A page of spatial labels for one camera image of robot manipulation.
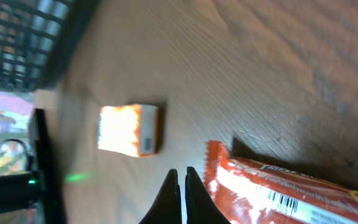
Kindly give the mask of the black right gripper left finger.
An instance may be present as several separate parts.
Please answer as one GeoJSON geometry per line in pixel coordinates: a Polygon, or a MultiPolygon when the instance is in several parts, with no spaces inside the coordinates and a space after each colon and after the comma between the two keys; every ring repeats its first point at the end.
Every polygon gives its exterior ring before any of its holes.
{"type": "Polygon", "coordinates": [[[181,193],[176,169],[170,169],[152,204],[139,224],[181,224],[181,193]]]}

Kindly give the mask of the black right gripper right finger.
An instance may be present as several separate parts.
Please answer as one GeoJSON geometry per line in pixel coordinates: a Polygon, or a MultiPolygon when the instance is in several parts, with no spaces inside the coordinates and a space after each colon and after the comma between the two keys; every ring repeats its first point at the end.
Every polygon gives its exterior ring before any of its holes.
{"type": "Polygon", "coordinates": [[[187,224],[230,224],[215,206],[194,167],[186,168],[185,200],[187,224]]]}

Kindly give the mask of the orange Top chocolate bar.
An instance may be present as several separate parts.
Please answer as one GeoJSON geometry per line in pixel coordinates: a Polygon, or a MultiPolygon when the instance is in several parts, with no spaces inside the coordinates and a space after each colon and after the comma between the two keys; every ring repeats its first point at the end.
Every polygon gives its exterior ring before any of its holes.
{"type": "Polygon", "coordinates": [[[206,148],[204,186],[230,223],[358,223],[357,190],[206,148]]]}

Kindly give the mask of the orange small box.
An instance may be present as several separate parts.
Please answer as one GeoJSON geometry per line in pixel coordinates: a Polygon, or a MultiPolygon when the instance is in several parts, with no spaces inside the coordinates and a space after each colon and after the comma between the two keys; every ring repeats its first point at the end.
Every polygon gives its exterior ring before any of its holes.
{"type": "Polygon", "coordinates": [[[98,149],[131,157],[156,154],[158,112],[157,106],[143,104],[102,107],[98,149]]]}

